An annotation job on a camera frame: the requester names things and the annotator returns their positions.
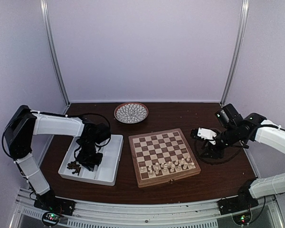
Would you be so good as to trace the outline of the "white chess rook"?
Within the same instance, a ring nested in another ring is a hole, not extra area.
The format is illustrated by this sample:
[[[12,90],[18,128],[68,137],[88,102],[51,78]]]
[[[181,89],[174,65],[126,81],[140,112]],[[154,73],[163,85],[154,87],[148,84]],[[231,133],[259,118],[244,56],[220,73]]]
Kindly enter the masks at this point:
[[[183,165],[183,170],[186,170],[186,169],[187,169],[187,166],[188,166],[188,164],[187,164],[187,163],[184,163],[184,165]]]

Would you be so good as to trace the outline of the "white chess king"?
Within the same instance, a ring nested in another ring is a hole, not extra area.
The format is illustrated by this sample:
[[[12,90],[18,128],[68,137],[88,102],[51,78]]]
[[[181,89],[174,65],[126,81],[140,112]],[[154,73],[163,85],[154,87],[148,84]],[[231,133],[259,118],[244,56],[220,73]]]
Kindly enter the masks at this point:
[[[167,173],[168,172],[168,164],[164,164],[163,169],[162,169],[162,173]]]

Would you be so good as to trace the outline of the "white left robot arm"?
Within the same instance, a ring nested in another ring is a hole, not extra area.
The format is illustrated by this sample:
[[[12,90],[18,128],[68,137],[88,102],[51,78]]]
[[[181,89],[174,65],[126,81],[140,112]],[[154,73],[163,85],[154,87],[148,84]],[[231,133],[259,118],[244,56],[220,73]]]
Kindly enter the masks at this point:
[[[32,155],[32,137],[74,137],[78,144],[74,152],[75,161],[92,171],[102,161],[100,149],[111,140],[111,126],[110,123],[95,124],[87,118],[88,115],[46,113],[21,105],[4,129],[1,138],[3,151],[18,165],[35,193],[41,196],[40,203],[49,211],[56,210],[59,201],[49,193],[51,187]]]

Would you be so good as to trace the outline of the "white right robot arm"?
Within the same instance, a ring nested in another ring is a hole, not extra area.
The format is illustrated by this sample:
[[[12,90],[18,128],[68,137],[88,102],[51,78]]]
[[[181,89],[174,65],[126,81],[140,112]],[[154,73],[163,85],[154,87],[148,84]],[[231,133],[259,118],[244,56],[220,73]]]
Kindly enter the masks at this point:
[[[226,163],[235,158],[232,155],[224,159],[224,150],[240,143],[240,150],[247,147],[248,142],[257,143],[253,147],[256,151],[268,151],[275,159],[279,155],[285,162],[285,129],[268,120],[266,117],[251,113],[247,117],[235,109],[232,104],[227,104],[215,113],[223,131],[199,127],[191,131],[191,137],[204,142],[202,152],[197,153],[199,159],[207,164],[217,165]],[[285,168],[275,168],[268,171],[262,178],[248,180],[238,191],[234,199],[237,209],[245,209],[252,199],[269,195],[285,193]]]

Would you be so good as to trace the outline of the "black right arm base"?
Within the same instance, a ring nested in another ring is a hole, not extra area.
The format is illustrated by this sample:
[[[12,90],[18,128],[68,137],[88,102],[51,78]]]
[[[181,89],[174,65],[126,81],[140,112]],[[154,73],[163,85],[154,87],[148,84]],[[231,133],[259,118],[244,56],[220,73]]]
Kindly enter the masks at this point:
[[[248,225],[252,221],[251,209],[259,205],[258,200],[252,198],[249,189],[256,179],[247,180],[237,191],[237,196],[221,198],[218,201],[218,209],[221,215],[232,214],[233,221],[240,226]]]

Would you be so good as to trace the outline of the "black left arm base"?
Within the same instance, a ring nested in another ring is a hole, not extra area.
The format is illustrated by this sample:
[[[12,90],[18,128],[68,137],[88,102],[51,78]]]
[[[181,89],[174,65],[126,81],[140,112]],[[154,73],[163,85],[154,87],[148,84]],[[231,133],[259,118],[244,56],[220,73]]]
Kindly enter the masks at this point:
[[[57,225],[64,216],[72,216],[76,203],[73,200],[58,198],[52,189],[43,195],[33,191],[36,199],[34,207],[45,212],[41,216],[42,223],[47,227]]]

